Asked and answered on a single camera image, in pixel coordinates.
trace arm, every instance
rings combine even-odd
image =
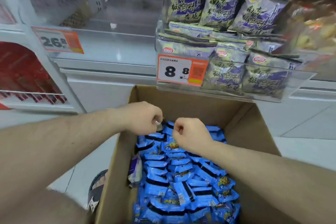
[[[146,102],[0,130],[0,214],[46,188],[108,138],[156,131],[162,111]]]
[[[336,172],[276,155],[213,141],[199,119],[179,118],[173,138],[240,179],[300,223],[333,223]]]

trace fist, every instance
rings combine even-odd
[[[156,132],[156,121],[162,122],[162,110],[145,101],[131,103],[118,110],[124,130],[136,135],[148,135]]]
[[[198,155],[203,155],[213,140],[207,128],[199,119],[178,118],[174,124],[173,138],[178,145]]]

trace floor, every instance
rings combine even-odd
[[[0,110],[0,129],[12,125],[47,120],[68,114],[45,114]],[[87,194],[93,178],[107,169],[116,144],[117,135],[108,139],[94,152],[49,185],[66,193],[86,208]],[[336,171],[336,140],[274,137],[284,157],[312,163]]]

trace cardboard box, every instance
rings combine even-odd
[[[166,120],[199,118],[206,125],[224,129],[227,143],[251,150],[280,155],[254,103],[159,91],[155,86],[135,86],[129,103],[147,101],[160,107]],[[96,224],[131,223],[137,189],[128,188],[127,175],[137,136],[120,133],[109,166],[109,175],[97,209]],[[240,194],[240,223],[297,223],[268,204],[236,177]]]

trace forearm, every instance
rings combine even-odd
[[[0,214],[124,130],[119,112],[109,109],[0,130]]]
[[[221,142],[203,155],[297,221],[334,221],[336,172]]]

